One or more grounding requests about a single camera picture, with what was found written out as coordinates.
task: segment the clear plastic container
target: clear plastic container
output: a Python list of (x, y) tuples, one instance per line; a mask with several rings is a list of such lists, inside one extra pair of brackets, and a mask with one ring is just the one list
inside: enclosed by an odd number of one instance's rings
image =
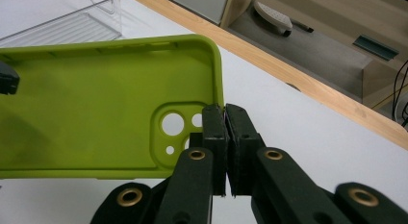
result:
[(113, 40), (120, 0), (0, 0), (0, 47)]

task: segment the white table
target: white table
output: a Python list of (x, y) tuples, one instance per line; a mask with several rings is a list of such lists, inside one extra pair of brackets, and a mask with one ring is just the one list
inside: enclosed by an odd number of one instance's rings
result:
[[(123, 35), (190, 31), (133, 0), (122, 0)], [(220, 48), (224, 99), (244, 107), (265, 143), (286, 150), (329, 191), (346, 182), (376, 188), (408, 211), (408, 152)], [(160, 180), (136, 180), (153, 186)], [(0, 180), (0, 223), (89, 223), (109, 192), (129, 181)], [(254, 223), (250, 198), (216, 197), (213, 223)]]

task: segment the black cable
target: black cable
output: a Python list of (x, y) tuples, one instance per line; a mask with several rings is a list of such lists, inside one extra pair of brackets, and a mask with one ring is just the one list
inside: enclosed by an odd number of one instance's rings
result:
[(405, 128), (407, 123), (408, 123), (408, 117), (404, 120), (404, 122), (402, 122), (401, 126)]
[(405, 114), (408, 115), (407, 108), (408, 108), (408, 102), (405, 104), (404, 109), (402, 109), (402, 118), (403, 118), (403, 119), (406, 119), (406, 118), (405, 118)]
[(398, 100), (399, 100), (399, 95), (401, 94), (402, 88), (403, 88), (404, 83), (405, 83), (405, 79), (406, 79), (407, 74), (408, 74), (408, 67), (407, 67), (407, 70), (405, 71), (404, 78), (402, 79), (402, 84), (401, 84), (401, 87), (399, 88), (398, 96), (395, 98), (395, 93), (396, 93), (396, 90), (395, 90), (395, 88), (396, 88), (396, 81), (398, 80), (399, 73), (401, 73), (402, 69), (404, 68), (404, 66), (405, 66), (407, 63), (408, 63), (408, 60), (407, 60), (407, 61), (405, 62), (405, 64), (403, 64), (402, 67), (398, 70), (398, 72), (396, 73), (396, 76), (395, 76), (395, 80), (394, 80), (393, 110), (392, 110), (392, 112), (391, 112), (391, 117), (392, 117), (392, 120), (393, 120), (393, 121), (396, 121), (396, 119), (395, 119), (395, 107), (396, 107), (396, 103), (397, 103)]

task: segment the lime green silicone case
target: lime green silicone case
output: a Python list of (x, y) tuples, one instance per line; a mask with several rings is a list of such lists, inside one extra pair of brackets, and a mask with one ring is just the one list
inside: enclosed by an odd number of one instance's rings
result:
[[(0, 60), (20, 76), (0, 95), (0, 178), (166, 177), (202, 130), (193, 117), (223, 105), (217, 46), (198, 35), (6, 48)], [(164, 130), (169, 114), (180, 134)]]

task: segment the wooden edge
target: wooden edge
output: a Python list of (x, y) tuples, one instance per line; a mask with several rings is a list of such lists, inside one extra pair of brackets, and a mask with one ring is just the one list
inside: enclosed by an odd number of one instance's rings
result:
[(401, 126), (378, 112), (361, 105), (335, 89), (167, 0), (136, 1), (197, 34), (209, 37), (216, 44), (265, 70), (270, 75), (298, 87), (303, 93), (333, 111), (408, 150), (408, 133)]

